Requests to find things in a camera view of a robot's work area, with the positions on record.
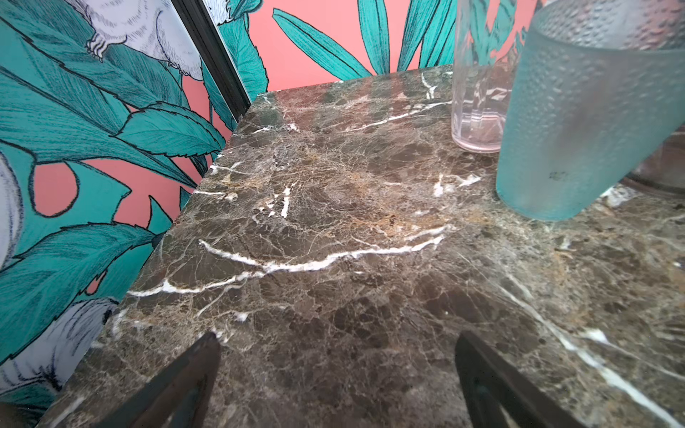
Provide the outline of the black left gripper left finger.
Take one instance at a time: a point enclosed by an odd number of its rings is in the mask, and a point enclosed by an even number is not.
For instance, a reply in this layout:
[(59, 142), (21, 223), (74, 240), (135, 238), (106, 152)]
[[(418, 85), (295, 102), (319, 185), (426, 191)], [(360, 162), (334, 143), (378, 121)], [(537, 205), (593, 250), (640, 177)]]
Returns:
[(208, 331), (99, 427), (201, 427), (217, 378), (221, 350)]

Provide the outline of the clear tall plastic tumbler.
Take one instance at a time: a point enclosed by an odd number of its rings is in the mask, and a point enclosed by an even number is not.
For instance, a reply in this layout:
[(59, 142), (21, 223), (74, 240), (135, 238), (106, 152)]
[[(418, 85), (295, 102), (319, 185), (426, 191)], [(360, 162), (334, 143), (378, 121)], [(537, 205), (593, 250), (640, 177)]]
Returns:
[(451, 134), (472, 153), (501, 149), (517, 67), (543, 1), (460, 1), (456, 19)]

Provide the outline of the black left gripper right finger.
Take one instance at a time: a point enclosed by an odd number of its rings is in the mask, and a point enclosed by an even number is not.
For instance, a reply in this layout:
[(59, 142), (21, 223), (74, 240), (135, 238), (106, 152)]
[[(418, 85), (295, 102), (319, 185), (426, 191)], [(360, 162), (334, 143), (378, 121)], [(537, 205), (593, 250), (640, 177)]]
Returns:
[(474, 427), (583, 427), (471, 331), (458, 337), (455, 366)]

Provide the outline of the smoky grey tall tumbler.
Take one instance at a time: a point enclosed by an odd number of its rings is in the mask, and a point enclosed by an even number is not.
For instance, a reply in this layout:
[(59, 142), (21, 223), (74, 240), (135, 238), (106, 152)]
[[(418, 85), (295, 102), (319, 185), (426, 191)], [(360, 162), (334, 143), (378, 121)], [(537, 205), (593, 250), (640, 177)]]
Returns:
[(684, 199), (684, 125), (672, 133), (621, 184), (644, 194)]

